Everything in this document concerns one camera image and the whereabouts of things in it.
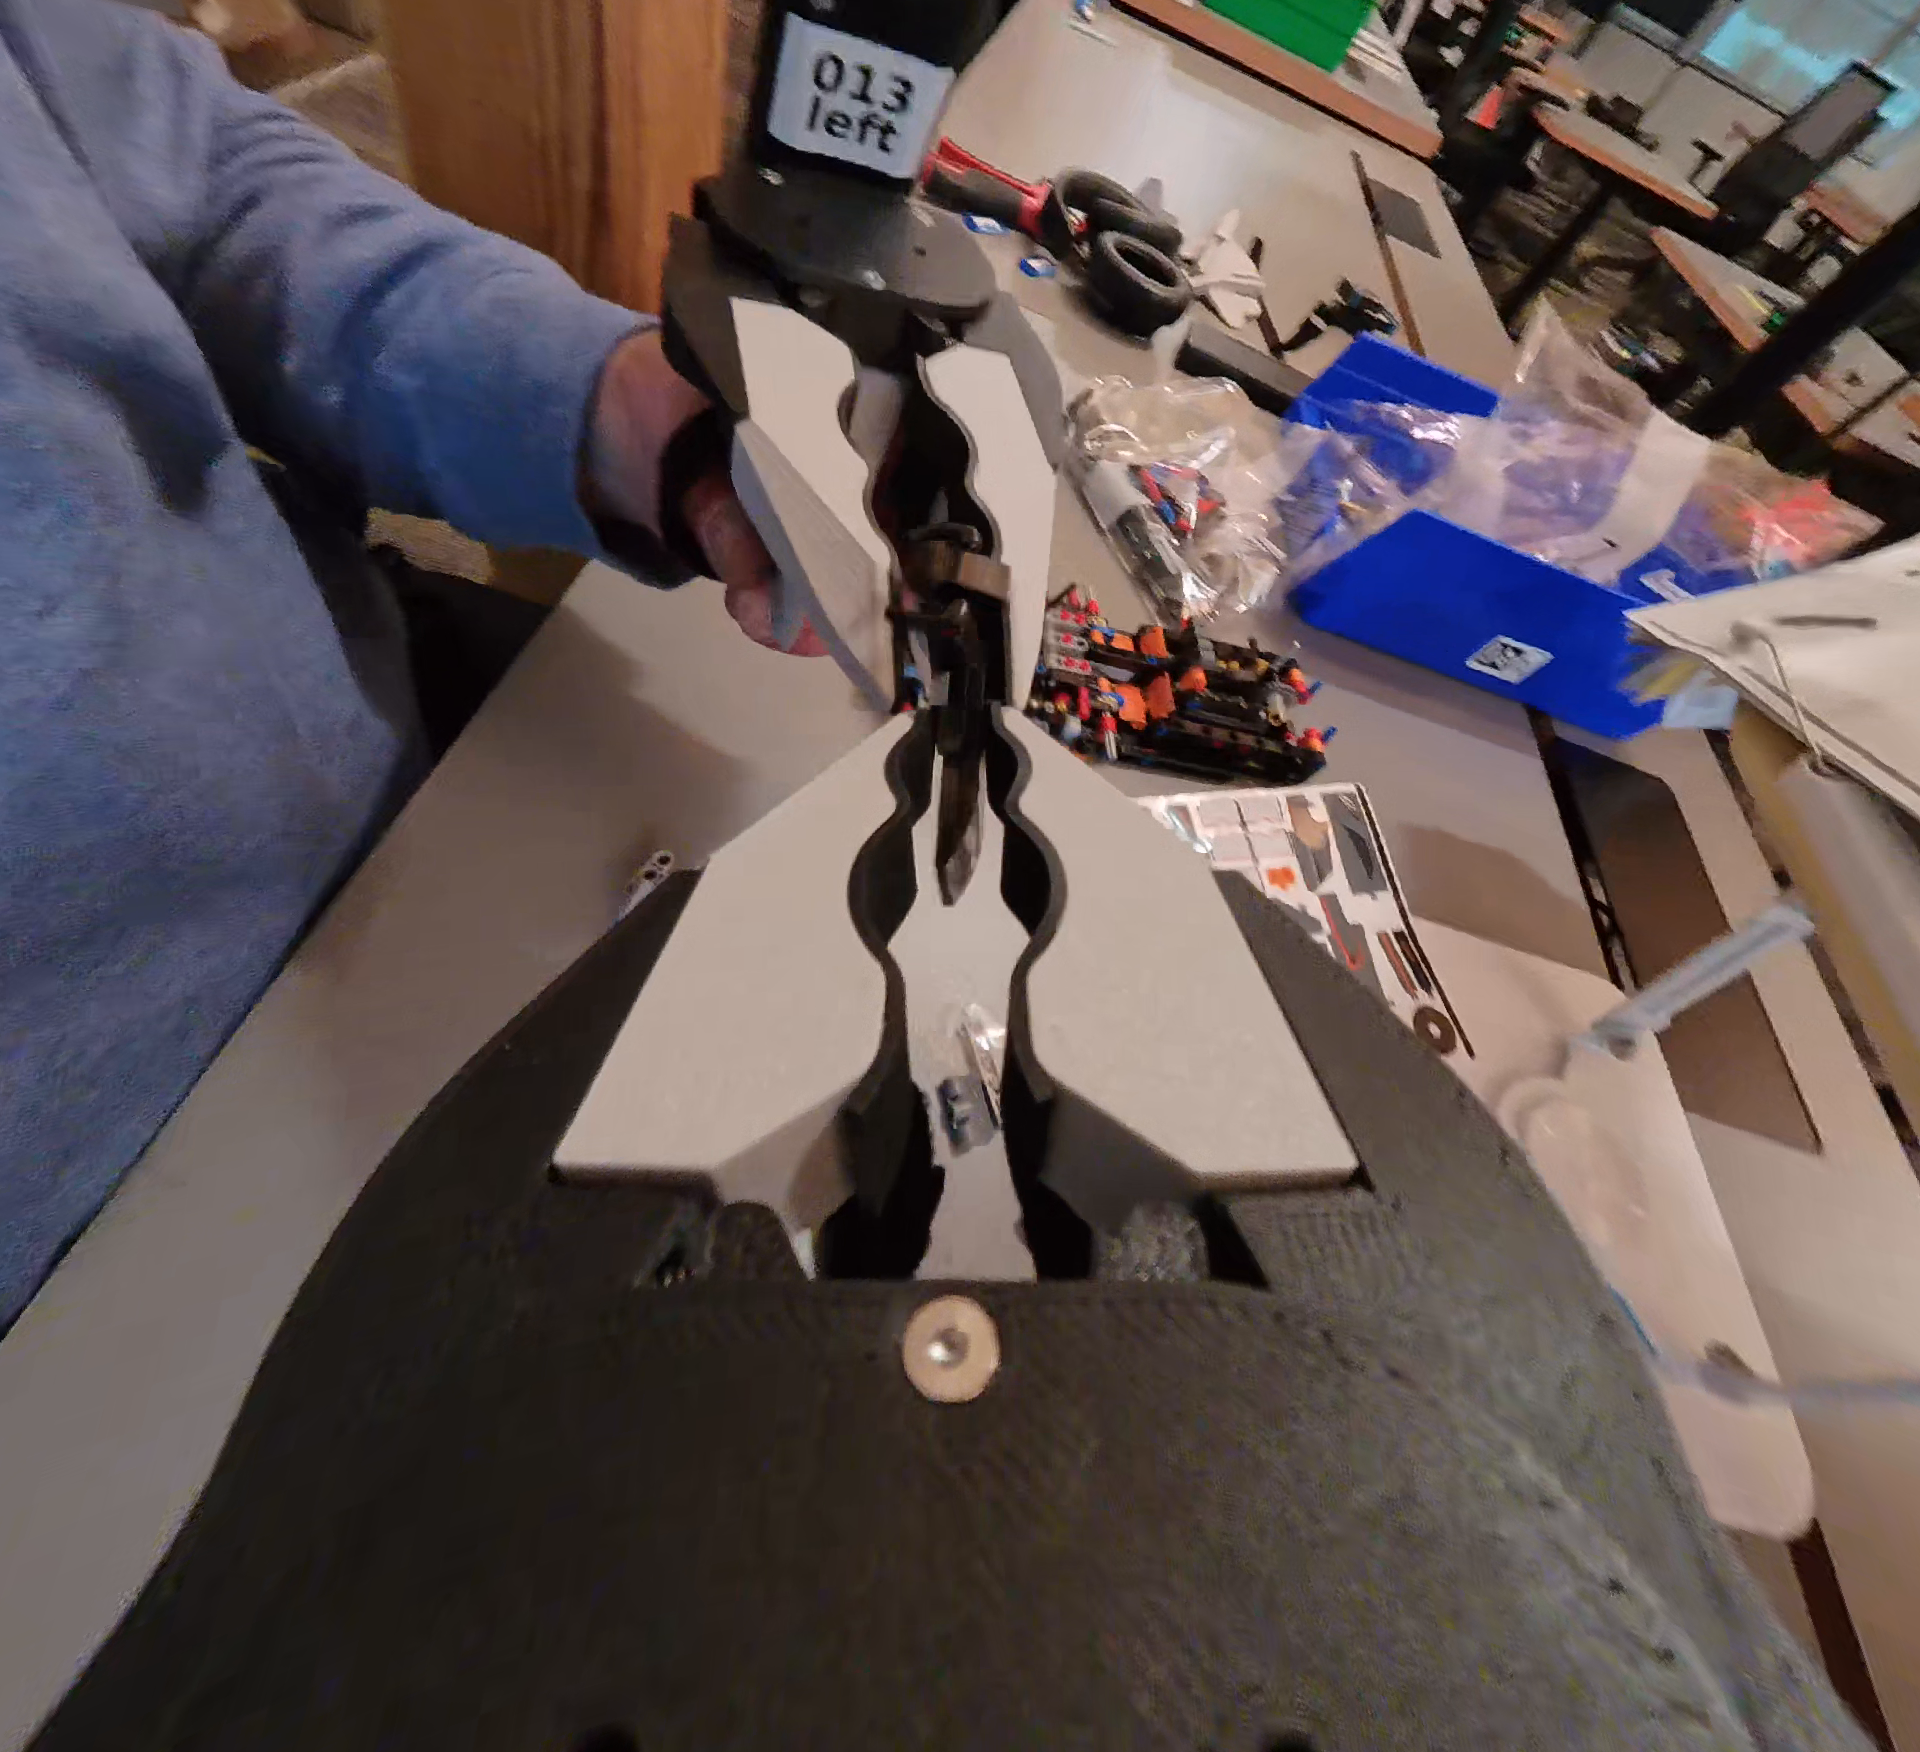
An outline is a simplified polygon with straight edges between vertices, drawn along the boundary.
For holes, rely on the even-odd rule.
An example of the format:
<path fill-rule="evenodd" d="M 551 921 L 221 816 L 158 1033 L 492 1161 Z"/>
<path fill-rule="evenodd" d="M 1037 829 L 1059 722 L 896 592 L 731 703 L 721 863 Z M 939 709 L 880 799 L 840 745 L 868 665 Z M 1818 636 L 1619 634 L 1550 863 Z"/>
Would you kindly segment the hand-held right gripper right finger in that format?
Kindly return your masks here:
<path fill-rule="evenodd" d="M 1146 1208 L 1349 1188 L 1354 1143 L 1249 929 L 1143 805 L 1016 713 L 985 749 L 998 897 L 1020 928 L 1004 1141 L 1042 1280 L 1092 1273 Z"/>

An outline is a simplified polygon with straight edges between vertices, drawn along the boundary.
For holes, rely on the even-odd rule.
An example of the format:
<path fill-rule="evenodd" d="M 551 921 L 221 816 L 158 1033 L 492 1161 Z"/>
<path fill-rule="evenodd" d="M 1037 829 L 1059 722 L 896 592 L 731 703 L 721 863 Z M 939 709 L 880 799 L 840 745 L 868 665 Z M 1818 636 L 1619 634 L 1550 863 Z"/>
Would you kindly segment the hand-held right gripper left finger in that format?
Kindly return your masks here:
<path fill-rule="evenodd" d="M 714 853 L 555 1150 L 564 1182 L 761 1206 L 829 1276 L 905 1277 L 939 1203 L 896 938 L 932 711 L 886 722 Z"/>

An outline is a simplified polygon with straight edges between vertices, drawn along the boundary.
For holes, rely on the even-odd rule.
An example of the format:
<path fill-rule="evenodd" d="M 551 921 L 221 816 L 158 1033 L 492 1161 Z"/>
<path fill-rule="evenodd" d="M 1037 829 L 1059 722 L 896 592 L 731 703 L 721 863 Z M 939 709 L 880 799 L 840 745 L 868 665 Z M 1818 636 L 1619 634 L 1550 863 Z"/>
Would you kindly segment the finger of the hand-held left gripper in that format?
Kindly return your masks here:
<path fill-rule="evenodd" d="M 968 439 L 964 490 L 993 528 L 995 561 L 1010 572 L 1004 699 L 1020 711 L 1042 647 L 1059 475 L 1006 357 L 954 347 L 924 360 L 922 380 Z"/>
<path fill-rule="evenodd" d="M 899 376 L 859 364 L 795 308 L 737 296 L 731 313 L 745 394 L 732 490 L 774 561 L 774 642 L 795 650 L 812 634 L 890 711 L 899 559 L 872 492 L 901 416 Z"/>

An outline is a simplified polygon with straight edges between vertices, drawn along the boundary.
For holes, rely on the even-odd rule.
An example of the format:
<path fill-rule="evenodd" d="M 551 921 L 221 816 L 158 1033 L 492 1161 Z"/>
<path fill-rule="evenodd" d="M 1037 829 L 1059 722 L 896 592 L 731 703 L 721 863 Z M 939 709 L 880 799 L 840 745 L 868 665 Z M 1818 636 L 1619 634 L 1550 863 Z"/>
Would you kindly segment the lego sticker sheet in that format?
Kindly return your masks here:
<path fill-rule="evenodd" d="M 1201 788 L 1140 801 L 1213 868 L 1290 908 L 1302 929 L 1428 1049 L 1475 1044 L 1423 949 L 1364 786 Z"/>

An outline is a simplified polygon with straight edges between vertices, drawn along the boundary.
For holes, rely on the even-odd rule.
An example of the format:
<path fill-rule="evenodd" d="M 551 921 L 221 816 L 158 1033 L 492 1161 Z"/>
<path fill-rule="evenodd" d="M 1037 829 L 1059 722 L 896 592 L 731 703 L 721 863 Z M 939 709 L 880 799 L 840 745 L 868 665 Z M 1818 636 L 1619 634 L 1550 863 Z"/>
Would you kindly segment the partly built lego car model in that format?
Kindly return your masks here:
<path fill-rule="evenodd" d="M 1025 713 L 1092 761 L 1288 788 L 1327 761 L 1331 730 L 1304 722 L 1319 688 L 1293 650 L 1190 618 L 1125 631 L 1066 586 L 1046 603 Z"/>

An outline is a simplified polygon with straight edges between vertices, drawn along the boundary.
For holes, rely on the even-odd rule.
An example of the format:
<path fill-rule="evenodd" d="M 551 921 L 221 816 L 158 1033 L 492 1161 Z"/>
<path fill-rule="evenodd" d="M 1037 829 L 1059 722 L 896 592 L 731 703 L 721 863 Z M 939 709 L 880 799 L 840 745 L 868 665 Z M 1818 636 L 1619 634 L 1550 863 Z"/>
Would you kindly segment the black curved lego panel assembly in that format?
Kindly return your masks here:
<path fill-rule="evenodd" d="M 1013 571 L 991 553 L 989 531 L 947 518 L 910 528 L 897 543 L 890 603 L 899 708 L 932 708 L 938 772 L 933 867 L 951 907 L 980 853 L 991 709 L 1010 689 Z"/>

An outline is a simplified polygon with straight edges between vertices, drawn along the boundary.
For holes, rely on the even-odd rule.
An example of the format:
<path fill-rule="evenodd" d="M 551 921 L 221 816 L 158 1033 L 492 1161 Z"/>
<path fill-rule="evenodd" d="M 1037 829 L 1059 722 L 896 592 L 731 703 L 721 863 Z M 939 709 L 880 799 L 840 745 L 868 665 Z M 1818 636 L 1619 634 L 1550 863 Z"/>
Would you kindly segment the white lego wing piece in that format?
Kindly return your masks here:
<path fill-rule="evenodd" d="M 1182 250 L 1194 293 L 1232 332 L 1259 325 L 1266 311 L 1261 263 L 1241 239 L 1241 218 L 1239 208 L 1224 211 Z"/>

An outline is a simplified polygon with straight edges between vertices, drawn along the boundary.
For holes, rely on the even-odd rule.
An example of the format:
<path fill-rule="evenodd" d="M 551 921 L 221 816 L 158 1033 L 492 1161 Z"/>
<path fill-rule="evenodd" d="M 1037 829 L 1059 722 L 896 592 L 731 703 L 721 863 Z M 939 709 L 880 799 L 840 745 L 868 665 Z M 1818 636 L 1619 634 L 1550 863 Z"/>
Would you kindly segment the lego instruction booklet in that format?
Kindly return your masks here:
<path fill-rule="evenodd" d="M 1627 615 L 1701 660 L 1819 761 L 1918 814 L 1918 538 Z"/>

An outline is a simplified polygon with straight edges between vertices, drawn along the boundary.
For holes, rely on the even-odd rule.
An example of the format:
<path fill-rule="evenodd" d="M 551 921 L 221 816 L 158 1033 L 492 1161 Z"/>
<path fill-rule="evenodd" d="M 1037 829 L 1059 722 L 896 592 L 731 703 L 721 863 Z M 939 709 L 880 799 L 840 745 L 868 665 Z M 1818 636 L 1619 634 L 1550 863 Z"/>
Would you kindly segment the person's left hand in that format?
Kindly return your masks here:
<path fill-rule="evenodd" d="M 673 369 L 658 331 L 633 332 L 610 354 L 579 495 L 616 565 L 666 585 L 709 580 L 756 645 L 826 654 L 811 625 L 781 631 L 778 567 L 732 487 L 732 426 Z"/>

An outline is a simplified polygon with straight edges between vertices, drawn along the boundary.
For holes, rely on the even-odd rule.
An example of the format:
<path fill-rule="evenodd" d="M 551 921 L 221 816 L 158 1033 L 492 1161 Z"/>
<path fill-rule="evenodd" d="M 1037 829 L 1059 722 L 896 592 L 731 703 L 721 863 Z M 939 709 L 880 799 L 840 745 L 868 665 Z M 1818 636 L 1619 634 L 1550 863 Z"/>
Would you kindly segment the black flat bar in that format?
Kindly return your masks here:
<path fill-rule="evenodd" d="M 1191 378 L 1230 383 L 1247 394 L 1253 407 L 1274 416 L 1287 416 L 1313 383 L 1313 374 L 1207 321 L 1185 327 L 1173 352 L 1173 366 Z"/>

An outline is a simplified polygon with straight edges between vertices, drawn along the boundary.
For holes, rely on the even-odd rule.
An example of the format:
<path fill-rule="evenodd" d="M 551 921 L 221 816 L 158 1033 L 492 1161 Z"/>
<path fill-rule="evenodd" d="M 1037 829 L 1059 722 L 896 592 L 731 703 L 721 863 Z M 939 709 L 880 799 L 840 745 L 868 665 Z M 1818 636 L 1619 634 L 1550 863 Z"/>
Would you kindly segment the wooden furniture panel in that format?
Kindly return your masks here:
<path fill-rule="evenodd" d="M 430 204 L 656 313 L 667 232 L 721 158 L 729 0 L 377 0 Z"/>

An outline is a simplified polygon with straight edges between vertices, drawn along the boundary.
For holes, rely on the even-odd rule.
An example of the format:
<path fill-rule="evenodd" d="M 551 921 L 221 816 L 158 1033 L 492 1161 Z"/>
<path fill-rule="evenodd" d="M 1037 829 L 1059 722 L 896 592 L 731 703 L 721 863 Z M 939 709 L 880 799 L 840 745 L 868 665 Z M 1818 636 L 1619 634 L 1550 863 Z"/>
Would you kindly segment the blue bin with tag label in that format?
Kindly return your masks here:
<path fill-rule="evenodd" d="M 1377 332 L 1355 336 L 1293 398 L 1290 420 L 1319 436 L 1309 490 L 1331 495 L 1336 446 L 1383 443 L 1365 405 L 1487 418 L 1499 393 Z M 1280 580 L 1316 631 L 1401 656 L 1572 727 L 1623 740 L 1667 720 L 1664 699 L 1627 682 L 1651 656 L 1627 634 L 1631 599 L 1508 549 L 1425 508 L 1359 535 L 1323 531 Z"/>

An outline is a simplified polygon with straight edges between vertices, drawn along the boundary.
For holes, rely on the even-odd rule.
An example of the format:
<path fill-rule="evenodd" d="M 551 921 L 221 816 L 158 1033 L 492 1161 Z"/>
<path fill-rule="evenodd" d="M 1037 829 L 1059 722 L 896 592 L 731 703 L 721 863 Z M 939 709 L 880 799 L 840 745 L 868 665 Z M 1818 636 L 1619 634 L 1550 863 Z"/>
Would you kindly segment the clear plastic bags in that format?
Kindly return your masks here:
<path fill-rule="evenodd" d="M 1487 413 L 1386 366 L 1295 401 L 1272 499 L 1293 589 L 1410 516 L 1623 592 L 1634 607 L 1787 578 L 1859 553 L 1881 523 L 1830 483 L 1660 410 L 1547 307 Z"/>

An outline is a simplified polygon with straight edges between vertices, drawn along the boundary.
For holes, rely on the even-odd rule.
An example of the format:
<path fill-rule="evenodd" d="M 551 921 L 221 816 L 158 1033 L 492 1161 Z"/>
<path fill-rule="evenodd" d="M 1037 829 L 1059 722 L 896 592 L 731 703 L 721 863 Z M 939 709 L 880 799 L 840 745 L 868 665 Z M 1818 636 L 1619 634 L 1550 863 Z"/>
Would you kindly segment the red black handled tool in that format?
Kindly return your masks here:
<path fill-rule="evenodd" d="M 1055 255 L 1076 246 L 1086 216 L 1053 179 L 1020 179 L 944 135 L 928 155 L 920 191 L 928 204 L 1019 232 Z"/>

